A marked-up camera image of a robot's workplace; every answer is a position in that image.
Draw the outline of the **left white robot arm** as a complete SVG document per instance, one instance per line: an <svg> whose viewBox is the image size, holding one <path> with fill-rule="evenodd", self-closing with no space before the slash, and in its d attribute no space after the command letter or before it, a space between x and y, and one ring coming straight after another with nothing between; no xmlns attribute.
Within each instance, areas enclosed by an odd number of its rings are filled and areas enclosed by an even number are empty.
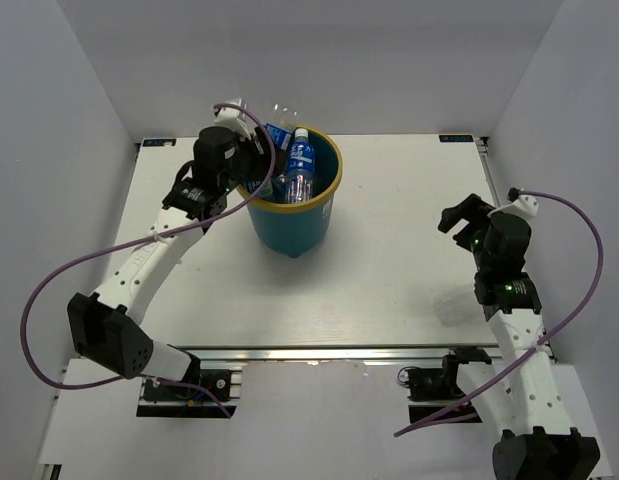
<svg viewBox="0 0 619 480"><path fill-rule="evenodd" d="M227 207L238 186L276 168L278 147L264 127L246 138L222 126L206 127L193 158L178 170L147 239L90 295L67 306L76 352L125 379L165 379L177 398L200 387L200 361L183 349L151 339L141 323L154 296L185 253Z"/></svg>

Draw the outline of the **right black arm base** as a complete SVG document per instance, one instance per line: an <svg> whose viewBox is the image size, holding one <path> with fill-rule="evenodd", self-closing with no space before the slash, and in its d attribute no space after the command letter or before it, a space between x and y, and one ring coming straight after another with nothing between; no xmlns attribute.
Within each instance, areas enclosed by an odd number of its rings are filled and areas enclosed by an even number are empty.
<svg viewBox="0 0 619 480"><path fill-rule="evenodd" d="M409 391L410 422L415 423L462 398L464 393L456 384L458 367L472 362L492 364L483 349L455 347L442 358L440 367L403 367L397 374L397 382Z"/></svg>

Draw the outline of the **clear bottle green white label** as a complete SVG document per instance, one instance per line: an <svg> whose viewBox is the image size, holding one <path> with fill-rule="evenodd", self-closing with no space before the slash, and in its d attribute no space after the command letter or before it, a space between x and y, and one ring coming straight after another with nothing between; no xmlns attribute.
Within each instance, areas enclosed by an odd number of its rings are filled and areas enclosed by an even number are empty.
<svg viewBox="0 0 619 480"><path fill-rule="evenodd" d="M274 186L271 179L249 180L244 184L244 187L250 194L257 192L261 200L269 202L274 200Z"/></svg>

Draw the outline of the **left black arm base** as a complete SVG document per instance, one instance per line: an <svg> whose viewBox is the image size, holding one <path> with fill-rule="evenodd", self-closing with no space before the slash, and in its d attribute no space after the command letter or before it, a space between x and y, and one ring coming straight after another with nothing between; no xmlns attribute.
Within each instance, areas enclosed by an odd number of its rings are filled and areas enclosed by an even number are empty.
<svg viewBox="0 0 619 480"><path fill-rule="evenodd" d="M199 389L144 381L136 416L172 419L229 419L233 416L241 396L241 370L203 368L198 384L217 401Z"/></svg>

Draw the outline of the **small bottle blue label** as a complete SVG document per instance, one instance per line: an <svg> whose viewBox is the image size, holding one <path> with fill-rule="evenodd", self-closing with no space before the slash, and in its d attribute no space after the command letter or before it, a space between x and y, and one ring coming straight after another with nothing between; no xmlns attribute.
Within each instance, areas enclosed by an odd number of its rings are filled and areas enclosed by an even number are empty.
<svg viewBox="0 0 619 480"><path fill-rule="evenodd" d="M285 105L275 104L265 127L274 144L286 151L298 123L298 112Z"/></svg>

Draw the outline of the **clear bottle dark blue label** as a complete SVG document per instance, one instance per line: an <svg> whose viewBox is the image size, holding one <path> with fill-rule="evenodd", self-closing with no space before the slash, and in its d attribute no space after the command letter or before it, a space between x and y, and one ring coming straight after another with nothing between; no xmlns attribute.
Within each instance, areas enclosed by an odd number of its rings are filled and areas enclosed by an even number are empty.
<svg viewBox="0 0 619 480"><path fill-rule="evenodd" d="M298 128L288 155L285 170L285 202L298 204L313 197L315 150L307 129Z"/></svg>

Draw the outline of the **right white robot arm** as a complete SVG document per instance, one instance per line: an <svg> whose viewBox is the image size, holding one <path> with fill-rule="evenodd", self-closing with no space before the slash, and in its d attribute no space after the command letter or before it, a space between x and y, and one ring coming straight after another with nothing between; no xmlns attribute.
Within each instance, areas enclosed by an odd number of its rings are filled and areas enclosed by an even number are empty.
<svg viewBox="0 0 619 480"><path fill-rule="evenodd" d="M525 195L496 208L471 194L443 210L439 231L469 251L474 292L501 351L502 378L471 401L495 437L498 479L587 479L601 458L595 438L582 435L557 388L546 346L542 305L525 271L537 202Z"/></svg>

